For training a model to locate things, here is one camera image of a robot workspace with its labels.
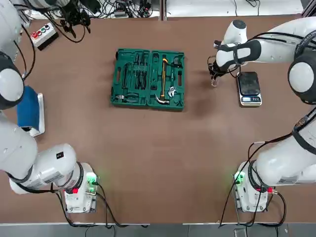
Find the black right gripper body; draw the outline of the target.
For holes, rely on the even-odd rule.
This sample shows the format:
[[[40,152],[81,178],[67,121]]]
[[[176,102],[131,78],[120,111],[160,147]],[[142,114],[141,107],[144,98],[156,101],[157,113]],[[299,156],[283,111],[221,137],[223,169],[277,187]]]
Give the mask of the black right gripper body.
[[[211,58],[214,60],[211,63],[211,66],[213,67],[215,74],[224,75],[228,72],[228,68],[232,64],[231,58],[219,57],[219,59],[217,59],[216,55],[212,55]]]

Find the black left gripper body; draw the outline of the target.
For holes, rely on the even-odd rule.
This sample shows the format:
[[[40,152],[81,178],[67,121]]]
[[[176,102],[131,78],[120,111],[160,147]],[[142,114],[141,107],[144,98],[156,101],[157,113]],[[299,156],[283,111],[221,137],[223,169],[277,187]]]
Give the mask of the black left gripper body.
[[[66,22],[69,25],[84,25],[84,20],[77,5],[64,6]]]

